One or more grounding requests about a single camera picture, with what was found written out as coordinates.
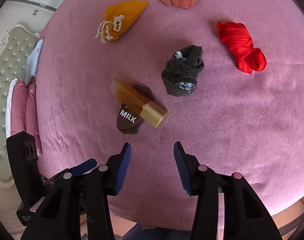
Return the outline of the amber bottle gold cap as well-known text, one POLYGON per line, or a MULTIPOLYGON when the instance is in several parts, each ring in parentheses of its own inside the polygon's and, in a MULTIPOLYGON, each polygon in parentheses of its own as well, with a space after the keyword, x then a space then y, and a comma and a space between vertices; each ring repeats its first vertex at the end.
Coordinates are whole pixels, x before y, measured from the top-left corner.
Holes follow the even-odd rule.
POLYGON ((144 121, 157 128, 168 115, 168 111, 136 91, 132 84, 113 79, 109 92, 129 109, 139 114, 144 121))

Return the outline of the light blue patterned pillow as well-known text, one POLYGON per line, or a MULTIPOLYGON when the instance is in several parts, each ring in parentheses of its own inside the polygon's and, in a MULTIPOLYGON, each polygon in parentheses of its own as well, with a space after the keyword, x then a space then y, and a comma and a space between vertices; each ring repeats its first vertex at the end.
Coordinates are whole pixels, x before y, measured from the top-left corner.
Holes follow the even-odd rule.
POLYGON ((38 41, 36 47, 27 58, 25 67, 25 85, 29 85, 36 77, 40 54, 43 48, 44 39, 38 41))

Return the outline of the red knotted cloth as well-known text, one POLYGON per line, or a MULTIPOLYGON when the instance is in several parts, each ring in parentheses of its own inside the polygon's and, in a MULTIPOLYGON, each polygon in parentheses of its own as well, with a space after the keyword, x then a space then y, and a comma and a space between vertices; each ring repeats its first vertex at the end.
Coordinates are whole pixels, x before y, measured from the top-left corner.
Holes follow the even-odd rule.
POLYGON ((216 28, 219 31, 219 40, 233 55, 238 70, 247 74, 265 70, 266 57, 260 48, 254 47, 252 37, 244 24, 217 22, 216 28))

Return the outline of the white textured pillow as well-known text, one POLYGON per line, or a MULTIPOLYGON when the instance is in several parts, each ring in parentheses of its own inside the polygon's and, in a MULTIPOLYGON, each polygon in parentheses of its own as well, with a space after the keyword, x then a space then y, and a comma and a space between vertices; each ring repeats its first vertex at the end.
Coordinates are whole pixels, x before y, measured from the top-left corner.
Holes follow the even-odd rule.
POLYGON ((18 78, 15 78, 11 81, 7 99, 6 99, 6 109, 5 109, 5 134, 6 139, 11 136, 11 113, 12 113, 12 98, 13 98, 13 91, 17 84, 18 78))

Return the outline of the green tufted headboard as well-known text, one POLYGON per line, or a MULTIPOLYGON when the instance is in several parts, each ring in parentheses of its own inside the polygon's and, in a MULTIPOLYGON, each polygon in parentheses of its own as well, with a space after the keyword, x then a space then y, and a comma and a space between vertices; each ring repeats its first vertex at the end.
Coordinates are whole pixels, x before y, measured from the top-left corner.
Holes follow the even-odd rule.
POLYGON ((23 25, 16 24, 6 31, 0 42, 0 186, 10 188, 14 181, 6 148, 6 104, 12 80, 23 80, 26 61, 38 42, 38 33, 30 33, 23 25))

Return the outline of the orange drawstring pouch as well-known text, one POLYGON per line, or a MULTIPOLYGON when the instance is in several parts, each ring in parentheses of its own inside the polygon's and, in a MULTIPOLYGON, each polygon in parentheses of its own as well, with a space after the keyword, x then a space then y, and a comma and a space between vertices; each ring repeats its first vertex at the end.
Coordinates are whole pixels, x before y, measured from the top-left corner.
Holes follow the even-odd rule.
POLYGON ((135 23, 148 4, 144 0, 130 0, 107 7, 95 38, 100 39, 101 43, 117 41, 135 23))

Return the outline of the dark grey sock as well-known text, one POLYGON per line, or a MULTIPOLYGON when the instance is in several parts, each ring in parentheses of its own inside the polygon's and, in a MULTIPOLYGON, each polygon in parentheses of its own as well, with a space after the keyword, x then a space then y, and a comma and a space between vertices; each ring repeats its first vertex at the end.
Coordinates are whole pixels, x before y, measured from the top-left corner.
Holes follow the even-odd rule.
POLYGON ((197 77, 204 68, 203 49, 190 45, 177 52, 166 63, 161 77, 169 95, 189 96, 197 86, 197 77))

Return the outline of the pink rolled quilt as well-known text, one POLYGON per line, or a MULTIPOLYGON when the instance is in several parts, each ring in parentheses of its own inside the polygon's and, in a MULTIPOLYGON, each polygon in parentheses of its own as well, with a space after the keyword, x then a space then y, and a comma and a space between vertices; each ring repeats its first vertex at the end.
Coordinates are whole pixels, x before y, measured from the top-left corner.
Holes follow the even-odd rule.
POLYGON ((35 137, 37 155, 42 155, 42 145, 39 136, 36 83, 28 87, 23 80, 16 83, 11 105, 11 135, 25 131, 35 137))

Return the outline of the pink bed sheet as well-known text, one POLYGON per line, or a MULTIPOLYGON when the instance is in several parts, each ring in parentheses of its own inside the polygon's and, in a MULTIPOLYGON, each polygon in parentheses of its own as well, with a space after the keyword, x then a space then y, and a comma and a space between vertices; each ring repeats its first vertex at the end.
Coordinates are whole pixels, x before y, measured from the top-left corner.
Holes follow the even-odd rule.
POLYGON ((243 174, 274 215, 304 196, 304 15, 292 0, 197 0, 191 9, 149 4, 115 42, 96 39, 107 7, 130 0, 65 0, 41 34, 36 77, 43 153, 51 177, 89 158, 99 164, 131 144, 113 214, 149 226, 190 230, 196 198, 184 191, 173 156, 180 141, 215 172, 243 174), (217 22, 242 23, 267 66, 237 69, 217 22), (203 49, 204 68, 189 96, 166 92, 161 74, 173 54, 203 49), (113 79, 151 89, 168 115, 123 134, 113 79))

